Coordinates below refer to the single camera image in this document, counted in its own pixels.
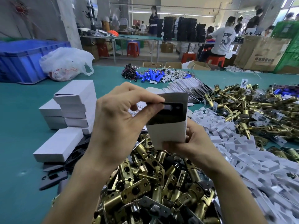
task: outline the black hair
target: black hair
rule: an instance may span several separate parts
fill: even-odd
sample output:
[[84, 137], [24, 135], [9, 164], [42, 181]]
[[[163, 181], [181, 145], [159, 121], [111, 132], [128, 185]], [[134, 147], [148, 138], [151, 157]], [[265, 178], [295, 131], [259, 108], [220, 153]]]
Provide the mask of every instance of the black hair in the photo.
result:
[[151, 9], [154, 9], [156, 12], [155, 12], [155, 14], [157, 15], [157, 7], [155, 6], [155, 5], [153, 5], [152, 7], [151, 7]]
[[209, 26], [209, 27], [207, 28], [207, 32], [209, 32], [209, 34], [210, 34], [210, 33], [213, 33], [214, 30], [215, 30], [215, 28], [214, 28], [213, 26]]
[[269, 26], [268, 28], [267, 28], [267, 30], [274, 30], [274, 28], [275, 28], [275, 26]]
[[289, 13], [286, 15], [286, 18], [287, 18], [287, 19], [292, 18], [294, 15], [295, 15], [295, 13], [293, 13], [293, 12], [289, 12]]
[[256, 11], [256, 15], [259, 15], [259, 14], [261, 14], [261, 13], [263, 13], [263, 12], [264, 12], [263, 9], [258, 9], [258, 10]]
[[236, 22], [236, 18], [234, 16], [230, 16], [228, 19], [227, 19], [227, 23], [235, 23]]

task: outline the red stool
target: red stool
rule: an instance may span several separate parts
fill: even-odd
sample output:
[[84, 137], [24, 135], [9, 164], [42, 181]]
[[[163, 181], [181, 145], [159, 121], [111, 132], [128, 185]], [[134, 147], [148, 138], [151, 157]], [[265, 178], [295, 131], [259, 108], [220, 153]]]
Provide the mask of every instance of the red stool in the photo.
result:
[[221, 63], [221, 67], [223, 67], [225, 61], [225, 57], [218, 57], [218, 56], [209, 56], [207, 58], [206, 63], [207, 64], [213, 64], [219, 66], [219, 63]]
[[139, 49], [138, 49], [138, 43], [137, 42], [129, 42], [127, 46], [127, 56], [133, 55], [134, 57], [139, 56]]
[[109, 57], [109, 52], [106, 43], [97, 44], [97, 52], [99, 56]]
[[181, 63], [186, 63], [189, 61], [195, 61], [196, 60], [196, 53], [188, 53], [184, 52]]

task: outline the white plastic bag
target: white plastic bag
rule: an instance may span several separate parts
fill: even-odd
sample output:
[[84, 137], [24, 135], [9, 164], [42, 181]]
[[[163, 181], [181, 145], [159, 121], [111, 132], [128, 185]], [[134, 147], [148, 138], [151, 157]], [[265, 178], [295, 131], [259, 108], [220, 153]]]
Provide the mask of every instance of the white plastic bag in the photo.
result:
[[94, 59], [87, 51], [60, 47], [42, 56], [39, 64], [51, 79], [64, 82], [75, 78], [80, 73], [88, 76], [93, 74], [92, 60]]

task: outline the blue bin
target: blue bin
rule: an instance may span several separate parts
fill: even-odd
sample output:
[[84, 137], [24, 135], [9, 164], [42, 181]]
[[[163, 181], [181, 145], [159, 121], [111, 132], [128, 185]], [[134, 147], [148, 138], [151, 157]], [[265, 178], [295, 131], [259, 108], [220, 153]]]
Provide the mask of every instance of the blue bin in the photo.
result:
[[138, 43], [139, 53], [140, 53], [140, 41], [136, 41], [136, 40], [127, 40], [127, 49], [128, 49], [128, 44], [129, 44], [129, 42], [137, 42], [137, 43]]
[[69, 42], [37, 39], [0, 43], [0, 82], [35, 84], [47, 78], [39, 59]]

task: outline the number 3 on shirt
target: number 3 on shirt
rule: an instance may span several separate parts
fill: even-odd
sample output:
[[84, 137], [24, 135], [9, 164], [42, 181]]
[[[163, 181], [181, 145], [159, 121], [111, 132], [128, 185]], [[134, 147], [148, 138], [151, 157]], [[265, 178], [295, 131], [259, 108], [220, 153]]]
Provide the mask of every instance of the number 3 on shirt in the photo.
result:
[[231, 36], [232, 34], [230, 34], [230, 33], [224, 33], [223, 34], [223, 39], [221, 40], [221, 43], [223, 44], [223, 45], [227, 45], [227, 44], [230, 44], [230, 36]]

